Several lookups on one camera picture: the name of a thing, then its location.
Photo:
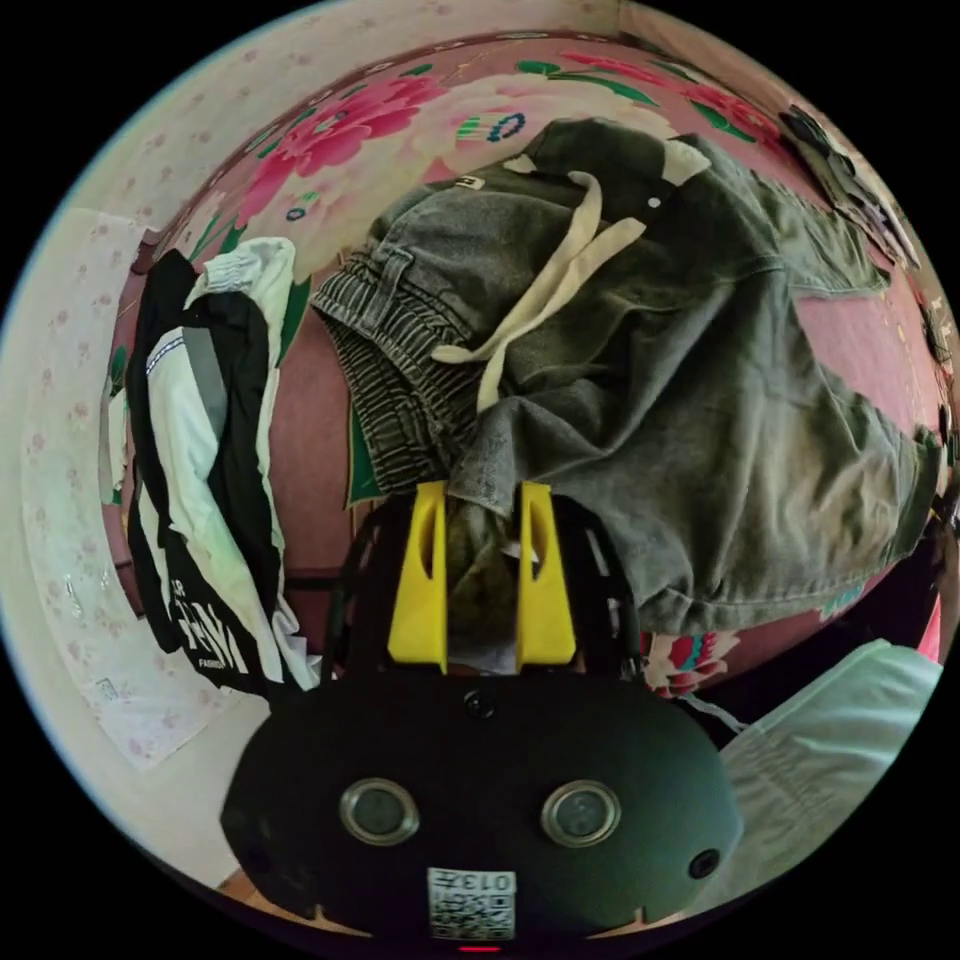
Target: screw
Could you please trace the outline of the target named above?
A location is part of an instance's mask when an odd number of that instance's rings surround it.
[[[496,713],[493,698],[479,690],[471,690],[464,698],[467,716],[473,720],[489,720]]]
[[[702,880],[704,877],[709,877],[719,866],[720,851],[704,850],[690,861],[690,876],[694,880]]]

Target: camera lens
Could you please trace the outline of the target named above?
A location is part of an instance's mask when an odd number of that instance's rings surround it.
[[[413,797],[392,780],[358,780],[340,798],[340,820],[364,843],[390,847],[408,840],[420,826]]]
[[[574,780],[554,790],[543,805],[540,824],[564,847],[589,847],[613,833],[620,822],[616,794],[595,780]]]

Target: wooden floor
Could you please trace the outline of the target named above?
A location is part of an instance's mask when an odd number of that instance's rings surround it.
[[[317,916],[313,920],[304,920],[296,914],[287,913],[286,910],[274,906],[270,903],[250,881],[250,878],[242,871],[238,870],[232,877],[222,883],[219,887],[220,893],[237,900],[255,910],[262,910],[264,913],[272,914],[275,917],[282,917],[285,920],[292,920],[294,923],[301,923],[307,927],[316,927],[318,930],[328,930],[332,933],[346,933],[353,936],[367,936],[359,930],[352,930],[350,927],[343,927],[339,923],[333,923],[327,920],[318,910]]]

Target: black and white jacket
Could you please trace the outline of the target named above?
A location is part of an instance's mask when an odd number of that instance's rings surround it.
[[[317,684],[317,658],[283,598],[268,478],[279,331],[242,284],[208,293],[213,275],[198,280],[171,251],[147,277],[126,378],[128,540],[160,647],[185,650],[217,686],[274,700]]]

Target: fabric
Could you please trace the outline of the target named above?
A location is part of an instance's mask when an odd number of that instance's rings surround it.
[[[940,674],[916,651],[876,640],[725,747],[744,833],[688,914],[750,893],[817,850],[896,760]]]
[[[873,192],[820,124],[796,105],[781,113],[780,120],[784,136],[834,209],[860,226],[892,261],[919,267],[916,250],[890,205]]]
[[[258,237],[237,244],[203,265],[184,309],[208,293],[243,293],[260,308],[270,334],[270,367],[280,362],[283,318],[293,284],[296,247],[286,237]]]
[[[273,700],[310,689],[318,674],[283,598],[259,456],[275,374],[268,325],[237,292],[184,309],[195,279],[173,251],[144,288],[127,371],[137,478],[130,552],[160,647],[184,649],[217,686]]]
[[[535,172],[415,189],[313,301],[381,490],[449,477],[506,519],[518,482],[550,483],[610,531],[641,629],[675,635],[816,608],[908,554],[941,456],[821,367],[797,320],[793,293],[887,285],[859,232],[679,139],[709,168],[675,186],[663,141],[551,123],[526,150]],[[585,200],[571,170],[600,185],[602,222],[645,230],[510,344],[478,421],[482,371],[432,357],[487,343],[541,274]]]
[[[291,300],[291,284],[296,262],[296,247],[286,237],[257,237],[245,240],[228,253],[221,253],[203,266],[197,282],[184,303],[192,306],[210,293],[242,293],[249,297],[263,314],[267,324],[269,368],[260,405],[256,435],[257,457],[263,478],[263,492],[270,504],[271,541],[282,557],[286,548],[283,530],[277,517],[273,487],[270,485],[270,424],[280,389],[280,361],[285,344],[287,307]],[[280,568],[279,592],[283,596],[284,571]]]

